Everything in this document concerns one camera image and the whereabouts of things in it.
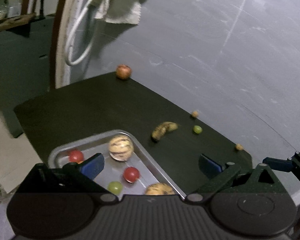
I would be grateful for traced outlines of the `spotted brown banana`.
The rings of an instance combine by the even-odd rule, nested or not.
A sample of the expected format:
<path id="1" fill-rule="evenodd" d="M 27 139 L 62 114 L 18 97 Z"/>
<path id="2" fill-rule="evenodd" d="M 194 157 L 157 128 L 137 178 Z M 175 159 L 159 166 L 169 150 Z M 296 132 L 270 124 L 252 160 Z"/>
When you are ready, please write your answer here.
<path id="1" fill-rule="evenodd" d="M 166 133 L 170 133 L 178 129 L 178 125 L 175 122 L 163 122 L 159 124 L 152 132 L 151 137 L 159 141 Z"/>

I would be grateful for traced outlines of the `striped pepino melon on tray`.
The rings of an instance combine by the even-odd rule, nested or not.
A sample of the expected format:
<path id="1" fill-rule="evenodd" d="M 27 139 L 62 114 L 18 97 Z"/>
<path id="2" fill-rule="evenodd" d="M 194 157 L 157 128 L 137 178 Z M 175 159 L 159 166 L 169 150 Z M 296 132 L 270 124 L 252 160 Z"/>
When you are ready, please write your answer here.
<path id="1" fill-rule="evenodd" d="M 113 159 L 127 161 L 134 152 L 134 145 L 129 136 L 118 134 L 110 140 L 108 151 Z"/>

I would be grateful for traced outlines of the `red apple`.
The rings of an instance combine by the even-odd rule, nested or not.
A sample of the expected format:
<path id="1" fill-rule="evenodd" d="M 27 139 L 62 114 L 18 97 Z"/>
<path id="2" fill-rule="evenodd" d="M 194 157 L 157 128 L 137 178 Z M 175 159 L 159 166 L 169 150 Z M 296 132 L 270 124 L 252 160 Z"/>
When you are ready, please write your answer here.
<path id="1" fill-rule="evenodd" d="M 121 80 L 127 80 L 131 77 L 132 69 L 125 64 L 119 64 L 116 68 L 116 77 Z"/>

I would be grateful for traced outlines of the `small brown round fruit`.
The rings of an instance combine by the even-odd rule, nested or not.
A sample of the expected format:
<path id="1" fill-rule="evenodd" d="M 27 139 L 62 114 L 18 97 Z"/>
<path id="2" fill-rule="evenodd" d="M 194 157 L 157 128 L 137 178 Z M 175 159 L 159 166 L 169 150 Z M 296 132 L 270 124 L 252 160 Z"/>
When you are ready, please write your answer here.
<path id="1" fill-rule="evenodd" d="M 192 116 L 193 118 L 197 118 L 197 117 L 199 116 L 199 112 L 198 112 L 198 111 L 193 111 L 193 112 L 191 113 L 191 116 Z"/>

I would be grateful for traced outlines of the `red tomato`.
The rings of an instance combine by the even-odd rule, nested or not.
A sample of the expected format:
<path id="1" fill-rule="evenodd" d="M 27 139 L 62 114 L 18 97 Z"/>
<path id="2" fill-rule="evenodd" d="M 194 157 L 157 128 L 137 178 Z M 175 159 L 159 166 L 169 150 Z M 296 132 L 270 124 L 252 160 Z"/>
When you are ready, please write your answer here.
<path id="1" fill-rule="evenodd" d="M 68 154 L 69 161 L 72 163 L 81 163 L 84 161 L 84 155 L 79 150 L 71 150 Z"/>
<path id="2" fill-rule="evenodd" d="M 123 172 L 123 178 L 129 183 L 135 183 L 140 178 L 140 172 L 135 167 L 127 167 Z"/>

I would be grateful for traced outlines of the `striped pepino melon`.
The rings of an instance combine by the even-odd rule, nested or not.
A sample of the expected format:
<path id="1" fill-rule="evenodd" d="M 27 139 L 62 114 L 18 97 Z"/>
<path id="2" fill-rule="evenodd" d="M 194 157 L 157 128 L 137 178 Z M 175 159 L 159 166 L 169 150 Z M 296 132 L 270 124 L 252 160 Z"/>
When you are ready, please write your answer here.
<path id="1" fill-rule="evenodd" d="M 164 195 L 174 195 L 175 192 L 172 187 L 165 183 L 155 183 L 149 185 L 145 191 L 145 195 L 148 196 L 164 196 Z"/>
<path id="2" fill-rule="evenodd" d="M 108 151 L 113 159 L 127 161 L 134 152 L 134 145 L 129 136 L 118 134 L 110 140 Z"/>

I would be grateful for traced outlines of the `metal tray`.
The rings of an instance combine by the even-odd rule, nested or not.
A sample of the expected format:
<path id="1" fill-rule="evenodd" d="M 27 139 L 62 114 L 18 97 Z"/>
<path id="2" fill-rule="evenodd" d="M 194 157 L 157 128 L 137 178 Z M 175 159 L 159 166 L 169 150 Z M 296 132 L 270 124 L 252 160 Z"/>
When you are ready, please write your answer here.
<path id="1" fill-rule="evenodd" d="M 125 162 L 114 160 L 109 154 L 109 142 L 116 135 L 126 135 L 133 143 L 134 152 Z M 182 189 L 167 175 L 140 142 L 132 134 L 124 130 L 107 131 L 58 146 L 50 153 L 47 161 L 48 166 L 50 168 L 61 168 L 66 165 L 69 162 L 69 151 L 73 149 L 81 151 L 85 160 L 97 153 L 103 154 L 104 169 L 93 181 L 105 189 L 110 182 L 119 181 L 123 186 L 122 191 L 118 195 L 120 199 L 124 194 L 144 194 L 147 187 L 154 183 L 165 183 L 176 194 L 179 194 L 183 198 L 186 196 Z M 134 183 L 129 183 L 123 178 L 124 170 L 130 166 L 140 172 L 140 178 Z"/>

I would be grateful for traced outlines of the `wooden shelf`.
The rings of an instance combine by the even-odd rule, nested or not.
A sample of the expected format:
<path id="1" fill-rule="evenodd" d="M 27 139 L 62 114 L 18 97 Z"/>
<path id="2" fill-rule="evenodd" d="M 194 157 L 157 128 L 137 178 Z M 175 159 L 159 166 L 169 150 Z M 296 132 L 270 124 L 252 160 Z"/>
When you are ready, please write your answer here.
<path id="1" fill-rule="evenodd" d="M 33 18 L 35 18 L 36 14 L 31 13 L 27 15 L 20 15 L 13 18 L 8 18 L 7 20 L 4 20 L 4 22 L 0 23 L 0 32 L 19 27 L 22 25 L 28 24 Z"/>

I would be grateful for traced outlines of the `green grape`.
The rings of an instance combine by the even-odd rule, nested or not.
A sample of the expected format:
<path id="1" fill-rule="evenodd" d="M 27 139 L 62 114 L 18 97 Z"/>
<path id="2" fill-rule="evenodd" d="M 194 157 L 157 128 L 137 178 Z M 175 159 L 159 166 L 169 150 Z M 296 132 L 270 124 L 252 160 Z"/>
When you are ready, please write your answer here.
<path id="1" fill-rule="evenodd" d="M 194 125 L 193 132 L 196 134 L 202 133 L 203 129 L 199 125 Z"/>
<path id="2" fill-rule="evenodd" d="M 119 181 L 111 181 L 107 186 L 107 190 L 117 196 L 120 195 L 122 189 L 123 189 L 123 185 Z"/>

